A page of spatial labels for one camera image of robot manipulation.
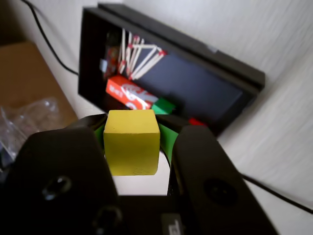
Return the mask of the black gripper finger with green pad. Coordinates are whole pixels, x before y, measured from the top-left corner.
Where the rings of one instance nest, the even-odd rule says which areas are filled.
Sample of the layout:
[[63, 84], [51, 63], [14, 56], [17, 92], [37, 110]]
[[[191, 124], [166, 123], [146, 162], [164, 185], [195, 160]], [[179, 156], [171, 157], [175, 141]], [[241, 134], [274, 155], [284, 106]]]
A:
[[3, 235], [117, 235], [117, 192], [96, 130], [106, 115], [31, 135], [0, 194]]
[[178, 136], [171, 175], [187, 235], [274, 235], [275, 227], [214, 134], [174, 115], [156, 119]]

